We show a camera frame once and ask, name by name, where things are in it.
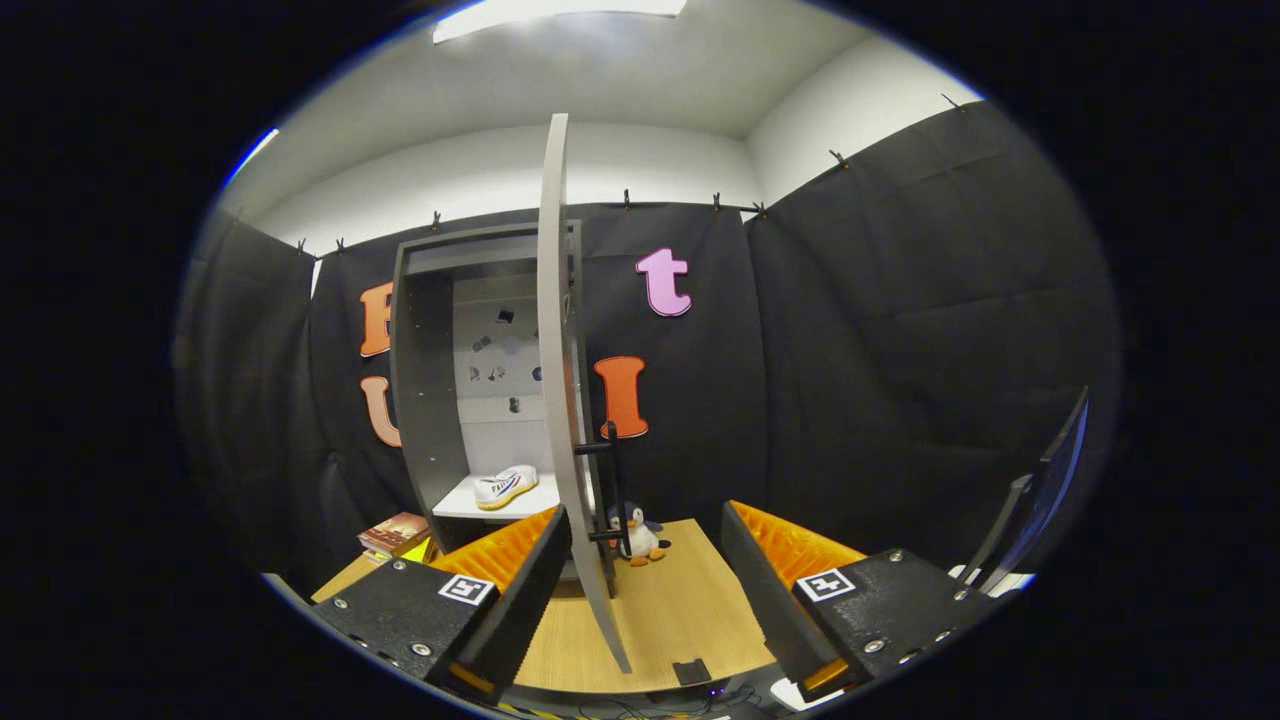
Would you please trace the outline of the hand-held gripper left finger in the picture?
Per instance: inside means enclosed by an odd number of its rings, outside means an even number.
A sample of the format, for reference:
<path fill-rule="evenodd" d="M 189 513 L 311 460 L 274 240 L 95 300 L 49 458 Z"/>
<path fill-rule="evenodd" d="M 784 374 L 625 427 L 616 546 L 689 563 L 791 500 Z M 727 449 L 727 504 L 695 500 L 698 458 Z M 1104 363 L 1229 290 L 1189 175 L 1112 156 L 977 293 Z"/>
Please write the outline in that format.
<path fill-rule="evenodd" d="M 524 664 L 571 539 L 567 509 L 556 505 L 433 562 L 389 560 L 312 611 L 406 676 L 497 701 Z"/>

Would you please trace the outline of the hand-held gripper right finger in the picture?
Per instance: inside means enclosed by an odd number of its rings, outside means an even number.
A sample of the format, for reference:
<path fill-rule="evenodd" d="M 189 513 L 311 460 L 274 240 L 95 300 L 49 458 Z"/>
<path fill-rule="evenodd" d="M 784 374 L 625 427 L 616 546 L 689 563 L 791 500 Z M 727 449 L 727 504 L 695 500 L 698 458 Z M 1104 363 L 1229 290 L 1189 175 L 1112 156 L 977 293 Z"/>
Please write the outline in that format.
<path fill-rule="evenodd" d="M 913 552 L 867 555 L 737 500 L 722 507 L 721 546 L 805 701 L 893 675 L 998 609 Z"/>

